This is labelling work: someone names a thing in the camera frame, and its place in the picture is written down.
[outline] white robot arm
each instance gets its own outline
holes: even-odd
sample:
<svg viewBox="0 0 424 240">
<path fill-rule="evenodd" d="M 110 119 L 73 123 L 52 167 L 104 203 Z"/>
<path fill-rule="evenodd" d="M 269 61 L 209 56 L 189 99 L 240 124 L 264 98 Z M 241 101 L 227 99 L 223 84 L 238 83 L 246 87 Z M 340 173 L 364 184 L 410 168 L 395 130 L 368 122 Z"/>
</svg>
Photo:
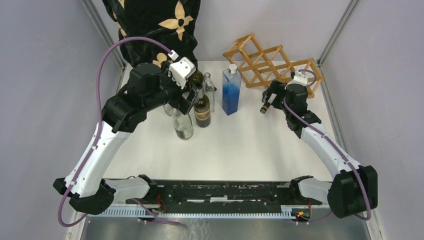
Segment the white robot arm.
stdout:
<svg viewBox="0 0 424 240">
<path fill-rule="evenodd" d="M 306 76 L 297 70 L 292 78 L 287 84 L 277 80 L 271 83 L 262 94 L 264 105 L 260 112 L 265 114 L 271 105 L 283 110 L 288 128 L 318 155 L 333 181 L 302 176 L 293 179 L 291 185 L 299 196 L 328 203 L 339 218 L 376 208 L 376 170 L 372 166 L 362 166 L 328 136 L 321 120 L 308 110 Z"/>
<path fill-rule="evenodd" d="M 143 63 L 131 71 L 128 83 L 105 103 L 101 131 L 97 131 L 97 124 L 95 134 L 78 164 L 68 176 L 56 179 L 53 184 L 62 195 L 69 191 L 69 203 L 76 211 L 98 215 L 112 203 L 146 196 L 152 181 L 144 175 L 123 180 L 103 179 L 103 175 L 124 141 L 147 118 L 148 111 L 168 103 L 183 114 L 190 111 L 200 90 L 199 86 L 189 88 L 187 84 L 188 77 L 195 70 L 195 65 L 183 57 L 172 64 L 164 62 L 162 69 L 151 63 Z M 188 92 L 187 88 L 190 93 L 184 98 L 182 94 Z M 100 137 L 93 147 L 96 133 Z M 78 174 L 78 169 L 91 150 L 91 155 Z"/>
</svg>

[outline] blue liquid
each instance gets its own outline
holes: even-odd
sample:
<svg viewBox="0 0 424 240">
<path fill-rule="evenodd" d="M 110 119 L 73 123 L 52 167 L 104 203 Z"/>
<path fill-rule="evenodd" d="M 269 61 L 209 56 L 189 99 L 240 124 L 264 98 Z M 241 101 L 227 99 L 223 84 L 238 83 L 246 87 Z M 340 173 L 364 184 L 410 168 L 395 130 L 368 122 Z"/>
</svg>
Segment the blue liquid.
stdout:
<svg viewBox="0 0 424 240">
<path fill-rule="evenodd" d="M 240 88 L 235 85 L 224 86 L 222 89 L 222 108 L 227 115 L 237 112 L 239 108 Z"/>
<path fill-rule="evenodd" d="M 225 70 L 222 75 L 222 109 L 227 115 L 237 112 L 242 77 L 239 72 L 229 74 Z"/>
</svg>

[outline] gray wall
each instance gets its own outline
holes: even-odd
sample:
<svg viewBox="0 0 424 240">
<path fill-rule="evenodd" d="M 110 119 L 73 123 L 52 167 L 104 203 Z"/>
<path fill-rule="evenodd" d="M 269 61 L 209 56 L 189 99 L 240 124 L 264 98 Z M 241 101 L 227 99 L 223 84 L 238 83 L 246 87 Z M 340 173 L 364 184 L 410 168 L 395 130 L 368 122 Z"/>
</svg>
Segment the gray wall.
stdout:
<svg viewBox="0 0 424 240">
<path fill-rule="evenodd" d="M 381 230 L 422 239 L 424 1 L 363 0 L 324 74 L 348 150 L 379 174 Z"/>
<path fill-rule="evenodd" d="M 91 0 L 112 38 L 117 24 L 102 0 Z M 225 61 L 238 38 L 255 33 L 264 49 L 283 45 L 292 60 L 318 59 L 349 0 L 202 0 L 194 36 L 201 61 Z"/>
<path fill-rule="evenodd" d="M 64 239 L 52 183 L 95 130 L 96 70 L 107 48 L 79 0 L 1 1 L 0 29 L 0 239 Z M 103 101 L 119 74 L 109 60 Z"/>
</svg>

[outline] clear glass bottle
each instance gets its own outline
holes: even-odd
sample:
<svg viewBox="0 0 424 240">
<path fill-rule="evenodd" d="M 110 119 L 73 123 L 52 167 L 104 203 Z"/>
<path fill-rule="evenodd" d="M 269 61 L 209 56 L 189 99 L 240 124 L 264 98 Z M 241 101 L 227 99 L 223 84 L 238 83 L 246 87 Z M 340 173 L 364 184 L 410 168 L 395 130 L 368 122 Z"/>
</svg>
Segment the clear glass bottle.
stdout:
<svg viewBox="0 0 424 240">
<path fill-rule="evenodd" d="M 176 135 L 182 140 L 189 140 L 195 133 L 190 115 L 184 115 L 178 109 L 173 110 L 172 123 Z"/>
<path fill-rule="evenodd" d="M 174 108 L 169 103 L 163 105 L 163 110 L 165 111 L 166 115 L 172 117 L 172 114 L 174 113 Z"/>
<path fill-rule="evenodd" d="M 227 115 L 237 112 L 239 108 L 241 84 L 242 75 L 237 71 L 237 65 L 230 64 L 222 72 L 222 109 Z"/>
<path fill-rule="evenodd" d="M 205 95 L 202 88 L 198 95 L 199 101 L 194 105 L 194 115 L 196 116 L 196 124 L 201 128 L 206 128 L 211 124 L 211 108 L 209 98 Z"/>
<path fill-rule="evenodd" d="M 204 94 L 209 98 L 209 107 L 210 112 L 215 112 L 215 86 L 214 82 L 211 80 L 211 74 L 209 72 L 205 72 L 203 75 L 203 89 Z"/>
</svg>

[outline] white bottle cap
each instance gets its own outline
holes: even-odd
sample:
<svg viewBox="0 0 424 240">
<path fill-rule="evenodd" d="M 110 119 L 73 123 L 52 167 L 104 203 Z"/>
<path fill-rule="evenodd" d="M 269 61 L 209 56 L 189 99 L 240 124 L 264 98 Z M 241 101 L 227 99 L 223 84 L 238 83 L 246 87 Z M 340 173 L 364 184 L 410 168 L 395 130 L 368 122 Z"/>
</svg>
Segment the white bottle cap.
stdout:
<svg viewBox="0 0 424 240">
<path fill-rule="evenodd" d="M 229 69 L 229 73 L 230 73 L 230 74 L 236 74 L 236 71 L 237 71 L 237 65 L 235 65 L 235 64 L 230 64 L 230 65 L 228 66 L 228 69 Z"/>
</svg>

